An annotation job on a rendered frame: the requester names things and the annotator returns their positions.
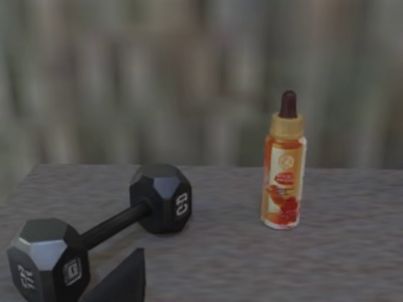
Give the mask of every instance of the dumbbell weight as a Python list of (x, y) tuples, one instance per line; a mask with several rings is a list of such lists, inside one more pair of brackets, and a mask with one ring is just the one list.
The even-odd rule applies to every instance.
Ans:
[(130, 207), (82, 235), (51, 218), (29, 220), (7, 251), (14, 285), (29, 302), (72, 302), (90, 280), (88, 250), (138, 221), (150, 233), (180, 232), (191, 216), (191, 185), (172, 165), (142, 166)]

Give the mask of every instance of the gray tabletop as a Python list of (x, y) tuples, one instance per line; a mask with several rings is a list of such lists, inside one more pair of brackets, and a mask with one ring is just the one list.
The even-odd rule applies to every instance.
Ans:
[[(1, 249), (29, 218), (83, 232), (125, 209), (134, 166), (39, 165), (1, 205)], [(307, 170), (291, 231), (259, 220), (261, 169), (183, 167), (188, 228), (156, 237), (134, 225), (90, 253), (93, 282), (145, 248), (146, 301), (402, 302), (403, 172)], [(0, 301), (23, 301), (0, 255)]]

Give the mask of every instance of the bottle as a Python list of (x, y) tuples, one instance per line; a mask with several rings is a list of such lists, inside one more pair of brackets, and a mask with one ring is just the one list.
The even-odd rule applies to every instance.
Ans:
[(281, 110), (273, 114), (264, 146), (262, 222), (288, 230), (300, 221), (300, 202), (307, 140), (304, 120), (297, 114), (297, 96), (283, 93)]

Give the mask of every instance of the serum bottle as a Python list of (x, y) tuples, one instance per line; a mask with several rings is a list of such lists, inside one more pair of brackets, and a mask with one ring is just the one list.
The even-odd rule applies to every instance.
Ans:
[(297, 113), (297, 96), (286, 91), (280, 112), (272, 116), (264, 146), (261, 220), (270, 228), (289, 230), (300, 221), (306, 150), (304, 120)]

